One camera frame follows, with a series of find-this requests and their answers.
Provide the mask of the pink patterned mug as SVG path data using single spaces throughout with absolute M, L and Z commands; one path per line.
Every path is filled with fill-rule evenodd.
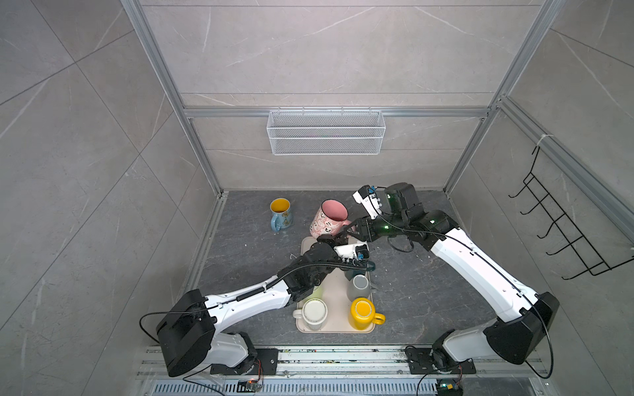
M 346 206 L 340 201 L 328 199 L 318 209 L 310 225 L 310 234 L 316 239 L 324 234 L 335 235 L 349 224 Z

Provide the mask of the blue mug yellow inside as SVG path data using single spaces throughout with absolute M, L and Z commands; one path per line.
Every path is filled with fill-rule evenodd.
M 286 198 L 277 198 L 270 204 L 272 219 L 270 222 L 272 231 L 278 233 L 292 226 L 293 216 L 291 203 Z

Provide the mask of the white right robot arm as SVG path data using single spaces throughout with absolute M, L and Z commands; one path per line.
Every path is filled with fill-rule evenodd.
M 381 209 L 374 186 L 362 186 L 353 193 L 355 202 L 368 214 L 345 227 L 345 234 L 366 243 L 406 236 L 452 267 L 495 311 L 489 322 L 444 333 L 430 353 L 435 368 L 448 371 L 462 361 L 487 356 L 514 365 L 526 363 L 538 344 L 550 338 L 549 328 L 560 307 L 558 299 L 549 292 L 538 294 L 512 277 L 451 216 L 441 210 L 426 211 L 409 183 L 396 183 L 384 193 L 388 211 Z

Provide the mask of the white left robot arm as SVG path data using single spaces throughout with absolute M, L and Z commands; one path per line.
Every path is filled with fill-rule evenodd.
M 156 327 L 168 375 L 187 374 L 204 361 L 243 373 L 256 351 L 245 333 L 224 330 L 258 314 L 280 310 L 312 295 L 334 269 L 361 267 L 357 244 L 326 235 L 276 275 L 256 285 L 220 295 L 190 290 Z

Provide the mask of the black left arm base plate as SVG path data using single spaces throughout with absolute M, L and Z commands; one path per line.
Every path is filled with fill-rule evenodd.
M 247 358 L 236 367 L 229 368 L 214 364 L 210 368 L 211 375 L 222 376 L 274 376 L 277 373 L 279 350 L 277 348 L 258 348 L 256 353 L 249 353 Z

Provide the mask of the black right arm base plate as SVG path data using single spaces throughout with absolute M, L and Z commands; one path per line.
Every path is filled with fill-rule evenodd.
M 454 361 L 445 352 L 431 347 L 406 346 L 404 348 L 409 371 L 413 375 L 474 375 L 472 360 Z

